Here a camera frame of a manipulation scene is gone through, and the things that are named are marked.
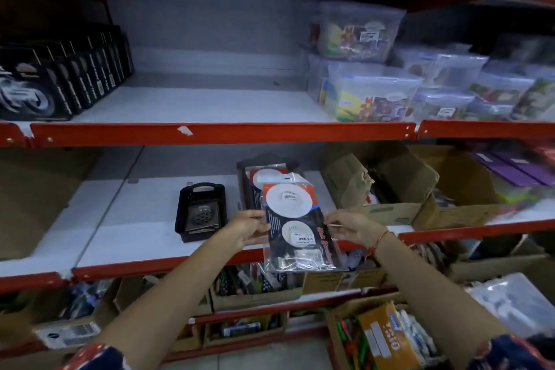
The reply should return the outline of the person's right hand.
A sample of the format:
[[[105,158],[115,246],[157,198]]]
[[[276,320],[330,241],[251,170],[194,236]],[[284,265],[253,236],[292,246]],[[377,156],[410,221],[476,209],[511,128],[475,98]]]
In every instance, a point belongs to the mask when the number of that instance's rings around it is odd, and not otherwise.
[[[349,223],[351,233],[348,236],[332,235],[332,238],[336,240],[348,241],[371,251],[377,247],[385,235],[390,233],[387,227],[371,220],[365,212],[354,209],[342,210],[347,210],[351,213]]]

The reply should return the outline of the sink strainer packet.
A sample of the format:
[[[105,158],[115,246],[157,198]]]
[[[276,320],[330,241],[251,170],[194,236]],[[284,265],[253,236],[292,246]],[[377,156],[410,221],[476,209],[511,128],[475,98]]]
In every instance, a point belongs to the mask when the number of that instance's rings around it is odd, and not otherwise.
[[[265,269],[272,273],[344,270],[313,185],[294,177],[262,185],[262,205],[270,225]]]

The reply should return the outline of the person's right forearm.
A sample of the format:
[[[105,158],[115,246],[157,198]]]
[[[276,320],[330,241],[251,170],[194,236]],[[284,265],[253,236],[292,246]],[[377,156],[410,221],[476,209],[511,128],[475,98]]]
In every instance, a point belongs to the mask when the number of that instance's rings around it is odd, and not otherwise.
[[[393,233],[372,250],[406,302],[456,370],[465,370],[482,343],[509,330],[465,290],[430,266]]]

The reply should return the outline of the strainer packet with red card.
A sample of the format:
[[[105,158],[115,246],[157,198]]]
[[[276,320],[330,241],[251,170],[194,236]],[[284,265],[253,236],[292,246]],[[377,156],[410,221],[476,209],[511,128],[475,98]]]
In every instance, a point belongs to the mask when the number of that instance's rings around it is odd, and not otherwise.
[[[274,166],[254,166],[245,170],[248,180],[248,206],[250,209],[262,209],[262,192],[264,184],[308,184],[309,181],[301,174],[289,172],[286,167],[279,164]]]

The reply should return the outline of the black plastic slicer tray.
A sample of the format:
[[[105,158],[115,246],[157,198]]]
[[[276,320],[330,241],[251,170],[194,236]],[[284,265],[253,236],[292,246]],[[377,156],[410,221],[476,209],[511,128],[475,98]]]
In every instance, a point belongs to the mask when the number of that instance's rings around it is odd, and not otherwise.
[[[184,243],[205,241],[227,222],[223,184],[201,182],[180,190],[175,232]]]

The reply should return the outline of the cardboard box of pens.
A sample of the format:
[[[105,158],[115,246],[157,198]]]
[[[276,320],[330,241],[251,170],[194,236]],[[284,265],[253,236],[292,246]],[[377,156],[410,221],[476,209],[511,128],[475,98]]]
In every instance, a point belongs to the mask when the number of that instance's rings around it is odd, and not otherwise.
[[[209,288],[215,312],[242,310],[299,299],[304,273],[268,272],[262,263],[225,266]]]

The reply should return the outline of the red and white shelf rack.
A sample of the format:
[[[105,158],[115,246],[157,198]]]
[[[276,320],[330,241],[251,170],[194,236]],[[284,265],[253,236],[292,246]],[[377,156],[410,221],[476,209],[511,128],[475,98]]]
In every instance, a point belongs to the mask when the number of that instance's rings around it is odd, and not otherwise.
[[[555,0],[353,1],[410,13],[462,4],[555,9]],[[304,87],[307,8],[319,2],[0,0],[0,39],[115,25],[135,67],[69,121],[0,120],[0,295],[169,271],[199,245],[174,231],[182,187],[223,184],[231,217],[242,202],[235,163],[258,154],[296,159],[327,210],[335,206],[321,175],[328,143],[555,140],[555,120],[333,120]],[[410,245],[550,231],[555,200],[481,227],[392,229]]]

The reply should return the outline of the low cardboard box with markers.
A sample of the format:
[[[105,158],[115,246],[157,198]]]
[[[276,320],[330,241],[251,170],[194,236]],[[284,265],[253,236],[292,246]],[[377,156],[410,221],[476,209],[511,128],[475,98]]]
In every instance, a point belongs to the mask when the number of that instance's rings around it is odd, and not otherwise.
[[[207,324],[204,330],[203,347],[228,345],[284,333],[289,314],[289,312],[280,312]]]

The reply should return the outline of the green pens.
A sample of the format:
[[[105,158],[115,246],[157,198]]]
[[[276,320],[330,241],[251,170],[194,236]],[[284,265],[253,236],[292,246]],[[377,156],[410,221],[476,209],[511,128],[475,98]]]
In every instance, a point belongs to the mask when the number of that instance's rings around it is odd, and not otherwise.
[[[370,348],[358,317],[339,319],[336,329],[345,350],[349,370],[373,370]]]

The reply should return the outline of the stack of clear plastic containers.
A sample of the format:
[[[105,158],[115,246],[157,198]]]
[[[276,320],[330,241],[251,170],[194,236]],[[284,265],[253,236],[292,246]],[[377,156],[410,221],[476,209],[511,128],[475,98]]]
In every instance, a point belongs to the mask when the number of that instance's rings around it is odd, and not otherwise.
[[[555,120],[555,9],[307,10],[305,88],[333,120]]]

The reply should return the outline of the empty brown cardboard box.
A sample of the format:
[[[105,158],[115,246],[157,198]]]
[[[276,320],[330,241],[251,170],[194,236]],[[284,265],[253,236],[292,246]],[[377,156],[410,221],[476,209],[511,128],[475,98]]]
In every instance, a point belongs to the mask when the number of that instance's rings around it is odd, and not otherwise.
[[[116,310],[119,313],[125,311],[145,292],[158,284],[166,275],[166,273],[156,273],[123,278],[113,300]],[[193,316],[206,316],[212,313],[210,293],[207,292],[201,299]]]

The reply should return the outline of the wide brown cardboard box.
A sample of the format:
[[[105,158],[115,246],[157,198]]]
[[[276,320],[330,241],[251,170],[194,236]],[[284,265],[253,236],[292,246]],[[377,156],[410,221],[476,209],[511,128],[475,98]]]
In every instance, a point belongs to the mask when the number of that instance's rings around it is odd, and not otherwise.
[[[555,304],[555,231],[487,237],[466,245],[448,242],[456,252],[447,276],[460,284],[486,282],[522,273]]]

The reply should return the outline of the clear plastic bag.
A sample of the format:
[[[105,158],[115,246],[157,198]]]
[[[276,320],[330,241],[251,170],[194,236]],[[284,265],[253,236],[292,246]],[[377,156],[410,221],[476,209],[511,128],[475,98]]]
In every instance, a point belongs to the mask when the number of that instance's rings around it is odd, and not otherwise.
[[[522,273],[472,283],[465,290],[520,338],[555,333],[555,305]]]

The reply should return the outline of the floral left sleeve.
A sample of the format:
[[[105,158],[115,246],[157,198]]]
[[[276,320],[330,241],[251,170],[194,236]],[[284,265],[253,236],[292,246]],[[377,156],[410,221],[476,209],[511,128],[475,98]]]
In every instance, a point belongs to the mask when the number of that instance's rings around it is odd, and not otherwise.
[[[124,354],[113,346],[93,343],[75,352],[56,370],[133,370]]]

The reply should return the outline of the floral sleeve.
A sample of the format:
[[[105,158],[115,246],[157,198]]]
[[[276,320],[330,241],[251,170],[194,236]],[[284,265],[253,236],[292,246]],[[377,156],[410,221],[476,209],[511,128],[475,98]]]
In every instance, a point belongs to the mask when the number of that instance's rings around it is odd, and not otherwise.
[[[75,352],[56,370],[133,370],[124,354],[113,346],[93,343]]]
[[[465,370],[555,370],[555,334],[497,336],[480,345]]]

